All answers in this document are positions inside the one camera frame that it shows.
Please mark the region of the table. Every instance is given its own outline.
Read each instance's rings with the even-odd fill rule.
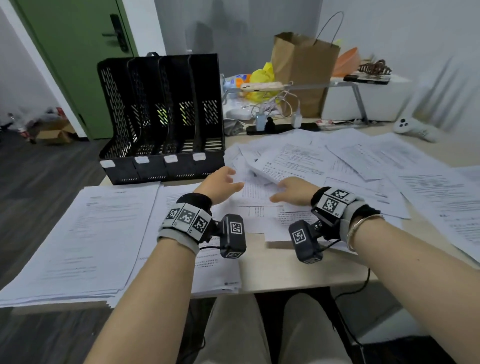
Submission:
[[[392,127],[392,124],[387,124],[359,130],[368,135],[379,135],[390,132]],[[260,138],[260,136],[227,137],[226,147],[233,143],[247,143],[254,138]],[[437,144],[431,144],[418,138],[405,136],[402,138],[452,167],[480,164],[480,153],[470,153],[466,146],[451,143],[448,137]],[[168,182],[165,185],[189,184],[199,181]],[[110,180],[105,177],[101,185],[109,184],[111,184]],[[407,206],[412,219],[404,220],[404,230],[471,266],[480,268],[480,265],[473,259],[455,248],[443,237],[408,201]],[[364,282],[367,277],[367,267],[356,255],[329,249],[324,252],[321,262],[307,265],[298,261],[293,247],[289,243],[284,245],[285,248],[278,249],[269,247],[263,234],[247,233],[246,238],[247,251],[240,258],[241,293],[354,284]],[[370,279],[376,280],[377,277],[372,273]]]

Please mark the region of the paper shopping bag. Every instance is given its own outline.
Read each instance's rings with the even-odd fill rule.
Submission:
[[[289,82],[294,85],[327,84],[330,82],[339,51],[340,47],[319,39],[292,32],[277,34],[272,50],[275,80],[284,85]],[[325,89],[292,92],[299,98],[303,117],[321,116],[326,97]],[[289,95],[287,101],[295,112],[297,99]]]

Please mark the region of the yellow plastic bag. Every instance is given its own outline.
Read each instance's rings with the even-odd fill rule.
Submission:
[[[256,70],[252,72],[250,76],[251,83],[263,83],[263,82],[273,82],[275,81],[275,74],[273,73],[273,66],[271,62],[265,63],[265,66],[261,70]],[[278,94],[276,91],[270,92],[246,92],[246,98],[250,101],[259,103],[264,100],[268,100],[269,98]]]

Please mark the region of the orange bowl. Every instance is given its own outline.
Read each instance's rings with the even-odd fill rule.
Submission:
[[[333,77],[344,77],[347,74],[354,73],[360,66],[360,54],[357,47],[347,50],[338,56],[335,67],[333,68]]]

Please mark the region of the gray strap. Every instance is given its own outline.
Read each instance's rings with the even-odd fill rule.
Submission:
[[[350,223],[352,216],[360,207],[366,205],[365,201],[357,200],[352,202],[350,205],[347,205],[345,211],[343,212],[342,218],[340,220],[340,239],[343,242],[347,242],[348,231],[350,230]]]
[[[158,237],[174,239],[178,241],[180,244],[185,245],[187,248],[190,248],[195,253],[195,255],[197,255],[198,252],[200,251],[200,248],[198,247],[198,243],[184,232],[174,230],[174,229],[162,229],[160,230]]]

